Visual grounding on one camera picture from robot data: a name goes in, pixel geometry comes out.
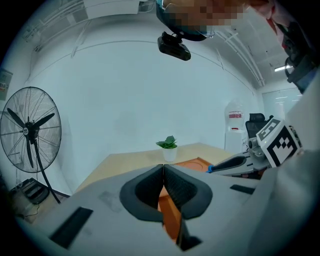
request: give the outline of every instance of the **camera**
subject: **camera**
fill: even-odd
[[[182,43],[182,38],[172,36],[166,32],[162,33],[162,36],[158,38],[159,51],[163,54],[167,54],[176,57],[183,61],[191,59],[191,53],[188,48]]]

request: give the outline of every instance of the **potted plant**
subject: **potted plant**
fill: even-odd
[[[168,136],[165,141],[159,141],[156,144],[162,148],[164,160],[173,162],[176,159],[177,144],[175,137]]]

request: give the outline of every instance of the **fan stand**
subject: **fan stand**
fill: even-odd
[[[36,159],[39,163],[39,167],[40,167],[40,170],[41,170],[41,173],[43,175],[43,178],[45,180],[45,183],[49,189],[49,191],[52,193],[54,199],[57,201],[58,204],[60,204],[60,200],[58,199],[57,195],[55,194],[54,190],[52,189],[50,183],[49,183],[49,180],[45,174],[45,170],[44,170],[44,167],[42,166],[42,163],[41,163],[41,159],[40,159],[40,155],[39,155],[39,150],[38,150],[38,143],[37,143],[37,140],[34,139],[34,149],[35,149],[35,154],[36,154]]]

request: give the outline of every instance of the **fluorescent light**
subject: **fluorescent light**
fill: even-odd
[[[275,69],[274,69],[274,72],[281,71],[281,70],[285,70],[285,69],[290,69],[290,68],[292,68],[292,66],[289,66],[289,65],[287,65],[287,66],[281,66],[281,67],[275,68]]]

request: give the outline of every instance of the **wooden table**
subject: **wooden table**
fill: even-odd
[[[84,180],[84,182],[77,188],[76,192],[96,181],[144,167],[155,166],[158,164],[175,164],[198,157],[212,163],[213,165],[216,165],[231,156],[232,153],[230,152],[226,152],[223,149],[203,143],[178,146],[176,160],[170,163],[164,160],[161,149],[133,153],[110,154]]]

